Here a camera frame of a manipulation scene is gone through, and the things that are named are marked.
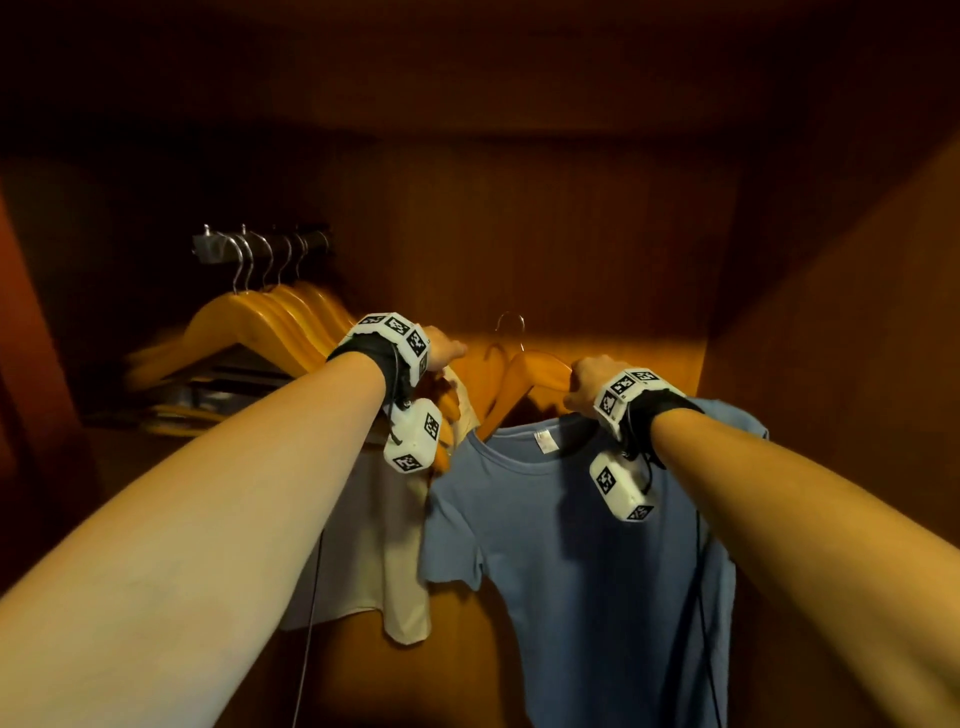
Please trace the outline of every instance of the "forearm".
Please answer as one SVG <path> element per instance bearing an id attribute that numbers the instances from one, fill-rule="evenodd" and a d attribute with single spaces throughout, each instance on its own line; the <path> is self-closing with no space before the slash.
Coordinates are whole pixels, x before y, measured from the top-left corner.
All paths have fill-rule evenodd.
<path id="1" fill-rule="evenodd" d="M 960 551 L 848 480 L 690 410 L 658 456 L 733 558 L 904 725 L 960 724 Z"/>
<path id="2" fill-rule="evenodd" d="M 212 723 L 275 629 L 384 391 L 372 361 L 344 354 L 80 526 L 0 601 L 0 723 Z"/>

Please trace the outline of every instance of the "beige shirt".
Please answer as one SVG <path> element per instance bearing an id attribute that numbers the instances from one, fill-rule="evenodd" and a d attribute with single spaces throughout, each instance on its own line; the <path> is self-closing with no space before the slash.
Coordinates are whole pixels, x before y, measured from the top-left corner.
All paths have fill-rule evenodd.
<path id="1" fill-rule="evenodd" d="M 460 400 L 460 420 L 452 423 L 456 447 L 479 421 L 464 383 L 449 367 L 444 377 Z M 417 577 L 427 486 L 428 475 L 397 473 L 382 451 L 360 453 L 324 529 L 314 624 L 375 609 L 396 642 L 413 644 L 429 636 L 429 594 Z M 309 622 L 316 568 L 314 546 L 280 629 Z"/>

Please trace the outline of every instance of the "clothing tag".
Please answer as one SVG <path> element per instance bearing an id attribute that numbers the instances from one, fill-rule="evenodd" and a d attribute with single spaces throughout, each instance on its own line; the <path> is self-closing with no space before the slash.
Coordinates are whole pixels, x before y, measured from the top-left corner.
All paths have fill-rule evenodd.
<path id="1" fill-rule="evenodd" d="M 550 430 L 548 429 L 542 429 L 540 432 L 534 432 L 534 439 L 540 446 L 540 452 L 542 452 L 544 455 L 549 455 L 551 452 L 556 452 L 560 449 L 560 446 L 554 441 L 553 435 L 550 434 Z"/>

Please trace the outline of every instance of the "shirt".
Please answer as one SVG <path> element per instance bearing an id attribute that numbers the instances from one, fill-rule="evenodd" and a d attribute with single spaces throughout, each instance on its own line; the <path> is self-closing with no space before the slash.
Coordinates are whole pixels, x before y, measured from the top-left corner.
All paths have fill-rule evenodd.
<path id="1" fill-rule="evenodd" d="M 745 412 L 695 401 L 766 436 Z M 545 429 L 559 451 L 541 451 L 535 433 Z M 474 590 L 492 579 L 516 630 L 537 728 L 713 726 L 697 594 L 699 586 L 725 715 L 733 564 L 702 525 L 700 583 L 696 509 L 659 468 L 658 508 L 643 522 L 618 521 L 588 473 L 615 447 L 579 415 L 500 429 L 486 444 L 471 433 L 431 489 L 420 574 Z"/>
<path id="2" fill-rule="evenodd" d="M 456 447 L 479 423 L 464 383 L 449 367 L 444 377 L 460 400 L 460 420 L 452 423 Z M 360 453 L 324 528 L 315 624 L 375 609 L 395 642 L 413 644 L 429 636 L 429 593 L 417 575 L 428 478 L 428 473 L 398 473 L 380 448 Z M 316 568 L 314 546 L 280 629 L 309 623 Z"/>

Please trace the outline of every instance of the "blue t-shirt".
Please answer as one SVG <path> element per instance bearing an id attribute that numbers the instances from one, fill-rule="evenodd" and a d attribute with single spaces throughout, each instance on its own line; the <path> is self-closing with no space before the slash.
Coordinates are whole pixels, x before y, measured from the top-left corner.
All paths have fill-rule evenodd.
<path id="1" fill-rule="evenodd" d="M 695 400 L 716 420 L 766 436 L 747 413 Z M 534 433 L 560 446 L 544 454 Z M 427 581 L 482 576 L 502 594 L 537 728 L 714 726 L 697 607 L 697 515 L 672 475 L 653 468 L 659 507 L 618 521 L 588 467 L 615 442 L 579 415 L 473 433 L 431 491 L 420 558 Z M 721 716 L 727 711 L 735 571 L 701 522 L 702 593 Z"/>

